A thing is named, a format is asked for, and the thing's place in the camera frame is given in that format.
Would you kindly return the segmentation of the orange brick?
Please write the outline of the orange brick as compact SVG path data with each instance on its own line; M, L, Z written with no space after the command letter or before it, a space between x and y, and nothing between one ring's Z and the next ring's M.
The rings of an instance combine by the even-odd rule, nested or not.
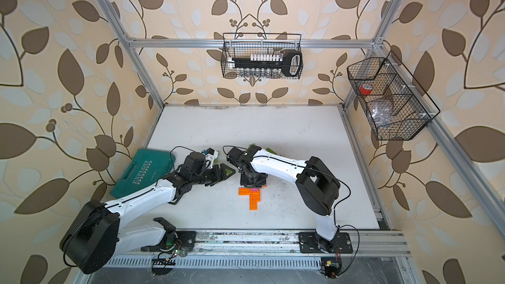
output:
M249 210L250 211L258 210L258 203L259 203L258 200L256 200L256 199L250 199L249 200Z
M250 199L255 202L261 201L261 190L260 189L250 189Z
M246 196L246 195L251 195L253 191L249 188L241 187L239 188L238 195L239 196Z

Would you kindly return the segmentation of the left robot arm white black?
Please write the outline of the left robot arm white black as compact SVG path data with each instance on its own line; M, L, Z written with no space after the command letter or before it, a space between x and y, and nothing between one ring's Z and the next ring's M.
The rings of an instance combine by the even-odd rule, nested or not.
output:
M214 164L214 156L192 152L174 171L139 191L109 202L87 202L60 242L64 263L91 274L134 249L178 251L181 241L176 227L165 218L136 227L130 222L160 205L176 205L194 185L212 187L234 174L226 164Z

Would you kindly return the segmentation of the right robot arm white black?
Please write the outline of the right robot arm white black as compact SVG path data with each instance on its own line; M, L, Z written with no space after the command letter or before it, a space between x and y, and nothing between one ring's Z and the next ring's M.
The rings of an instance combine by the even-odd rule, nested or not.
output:
M316 215L316 234L332 241L339 232L334 203L339 197L340 181L319 158L295 160L276 155L256 145L232 147L227 161L239 170L241 185L260 189L273 176L295 185L304 204Z

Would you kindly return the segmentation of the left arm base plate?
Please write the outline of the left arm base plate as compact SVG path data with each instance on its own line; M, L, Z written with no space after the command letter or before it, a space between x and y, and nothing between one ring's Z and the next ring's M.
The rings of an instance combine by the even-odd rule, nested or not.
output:
M174 231L166 234L159 244L145 246L141 248L142 252L172 252L182 250L191 252L196 244L196 231Z

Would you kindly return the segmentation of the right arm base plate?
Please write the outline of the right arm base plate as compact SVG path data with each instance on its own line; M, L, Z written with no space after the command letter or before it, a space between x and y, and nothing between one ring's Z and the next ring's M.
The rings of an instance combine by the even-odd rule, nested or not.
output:
M353 253L351 238L348 233L337 232L332 240L319 236L315 231L298 234L300 251L303 254L351 254Z

